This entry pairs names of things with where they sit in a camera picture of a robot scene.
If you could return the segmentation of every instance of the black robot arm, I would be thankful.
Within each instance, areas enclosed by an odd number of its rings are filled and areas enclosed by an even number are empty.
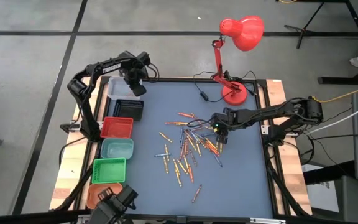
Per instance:
[[[146,89],[139,81],[148,78],[146,66],[150,65],[150,57],[148,53],[142,52],[137,57],[130,52],[125,51],[116,58],[88,65],[86,68],[78,72],[67,85],[68,91],[74,96],[77,105],[81,111],[80,132],[90,141],[100,140],[99,124],[93,118],[89,99],[91,93],[96,87],[96,82],[101,75],[119,70],[120,75],[124,77],[129,88],[134,92],[135,96],[146,93]],[[86,85],[82,78],[90,77],[89,85]],[[63,124],[61,128],[68,132],[70,124]]]
[[[210,124],[217,134],[216,141],[224,144],[227,143],[229,131],[244,129],[267,119],[288,117],[282,124],[268,128],[267,142],[281,146],[287,132],[305,124],[315,125],[323,121],[321,103],[304,98],[293,98],[259,110],[224,108],[223,113],[214,113]]]

